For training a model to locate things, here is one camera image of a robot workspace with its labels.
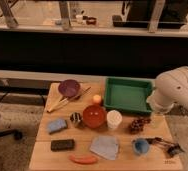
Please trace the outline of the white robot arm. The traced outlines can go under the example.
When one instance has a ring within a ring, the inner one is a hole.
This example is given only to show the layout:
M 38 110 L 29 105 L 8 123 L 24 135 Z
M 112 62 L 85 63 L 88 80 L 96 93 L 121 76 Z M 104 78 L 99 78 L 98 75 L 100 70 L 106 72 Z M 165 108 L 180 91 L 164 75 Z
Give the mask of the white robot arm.
M 188 66 L 159 74 L 154 80 L 155 89 L 146 102 L 155 113 L 168 113 L 177 102 L 188 110 Z

